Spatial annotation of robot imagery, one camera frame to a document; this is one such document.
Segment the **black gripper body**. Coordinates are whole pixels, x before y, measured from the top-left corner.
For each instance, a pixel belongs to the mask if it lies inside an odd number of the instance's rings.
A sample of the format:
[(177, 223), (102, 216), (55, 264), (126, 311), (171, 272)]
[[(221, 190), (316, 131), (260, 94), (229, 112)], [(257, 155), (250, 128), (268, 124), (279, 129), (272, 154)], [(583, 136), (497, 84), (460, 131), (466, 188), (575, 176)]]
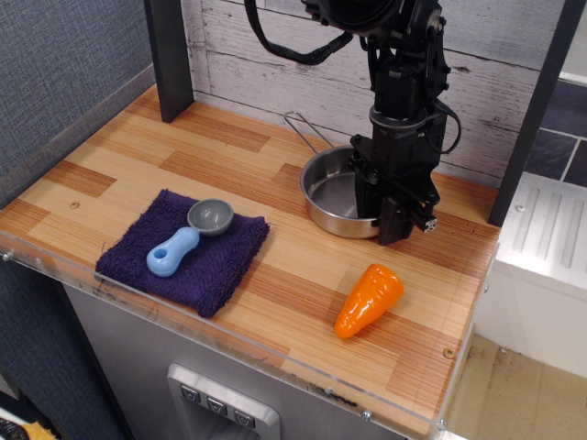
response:
[(447, 114), (438, 109), (431, 113), (423, 110), (413, 119), (394, 120), (372, 111), (370, 118), (372, 136), (350, 139), (350, 168), (374, 173), (382, 201), (393, 197), (408, 202), (414, 227), (424, 232), (434, 230), (434, 209), (440, 197), (431, 173), (442, 154)]

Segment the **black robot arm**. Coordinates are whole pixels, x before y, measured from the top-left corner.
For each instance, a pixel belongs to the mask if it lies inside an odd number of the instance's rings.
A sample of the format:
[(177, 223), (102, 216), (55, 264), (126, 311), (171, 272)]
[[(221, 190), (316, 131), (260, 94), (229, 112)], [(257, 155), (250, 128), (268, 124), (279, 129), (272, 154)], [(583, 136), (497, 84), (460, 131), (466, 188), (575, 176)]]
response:
[(325, 26), (360, 39), (367, 54), (374, 104), (371, 137), (355, 135), (349, 168), (355, 174), (360, 218), (379, 223), (380, 245), (436, 225), (439, 194), (431, 173), (439, 164), (448, 118), (439, 101), (448, 89), (445, 18), (436, 1), (308, 1)]

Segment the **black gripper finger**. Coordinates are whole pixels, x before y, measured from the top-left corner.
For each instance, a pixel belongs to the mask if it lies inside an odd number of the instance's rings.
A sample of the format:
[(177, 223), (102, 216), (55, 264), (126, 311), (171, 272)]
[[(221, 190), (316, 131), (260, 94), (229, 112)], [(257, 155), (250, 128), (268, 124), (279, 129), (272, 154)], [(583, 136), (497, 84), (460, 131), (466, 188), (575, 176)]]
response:
[(364, 173), (359, 169), (354, 172), (358, 217), (379, 217), (382, 209), (382, 196), (378, 177), (374, 173)]
[(379, 244), (388, 246), (410, 237), (414, 228), (411, 206), (404, 200), (385, 197), (380, 215)]

